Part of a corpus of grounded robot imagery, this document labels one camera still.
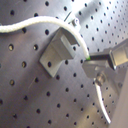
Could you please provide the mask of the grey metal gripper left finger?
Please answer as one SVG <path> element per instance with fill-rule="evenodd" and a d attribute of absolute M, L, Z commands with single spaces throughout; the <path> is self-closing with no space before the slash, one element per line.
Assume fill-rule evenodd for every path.
<path fill-rule="evenodd" d="M 82 67 L 89 78 L 94 78 L 95 83 L 102 86 L 104 82 L 113 80 L 118 66 L 128 62 L 128 38 L 113 48 L 104 49 L 102 52 L 91 53 Z"/>

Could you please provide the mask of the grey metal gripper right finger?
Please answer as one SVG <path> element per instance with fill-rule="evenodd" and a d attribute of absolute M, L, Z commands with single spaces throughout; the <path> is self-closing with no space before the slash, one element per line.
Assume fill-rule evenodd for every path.
<path fill-rule="evenodd" d="M 109 128 L 128 128 L 128 69 Z"/>

